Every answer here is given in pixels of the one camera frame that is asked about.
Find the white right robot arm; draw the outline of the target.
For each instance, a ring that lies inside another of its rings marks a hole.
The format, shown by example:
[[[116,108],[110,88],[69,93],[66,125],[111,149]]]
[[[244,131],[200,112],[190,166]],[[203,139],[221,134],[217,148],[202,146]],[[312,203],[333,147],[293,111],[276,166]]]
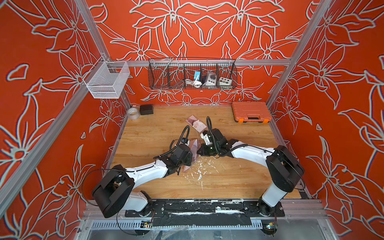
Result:
[[[218,129],[203,131],[201,138],[204,140],[198,150],[201,156],[243,159],[268,169],[272,183],[258,201],[259,211],[264,211],[265,216],[296,188],[305,173],[302,165],[285,146],[263,148],[235,139],[227,140]]]

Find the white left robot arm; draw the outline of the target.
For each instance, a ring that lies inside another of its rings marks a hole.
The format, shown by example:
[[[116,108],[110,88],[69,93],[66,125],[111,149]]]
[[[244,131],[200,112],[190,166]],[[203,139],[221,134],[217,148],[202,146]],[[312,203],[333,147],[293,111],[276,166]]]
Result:
[[[105,218],[116,215],[120,210],[146,212],[152,199],[144,191],[134,192],[134,189],[178,173],[182,166],[191,166],[192,157],[189,146],[179,144],[153,164],[136,168],[116,165],[95,186],[92,197]]]

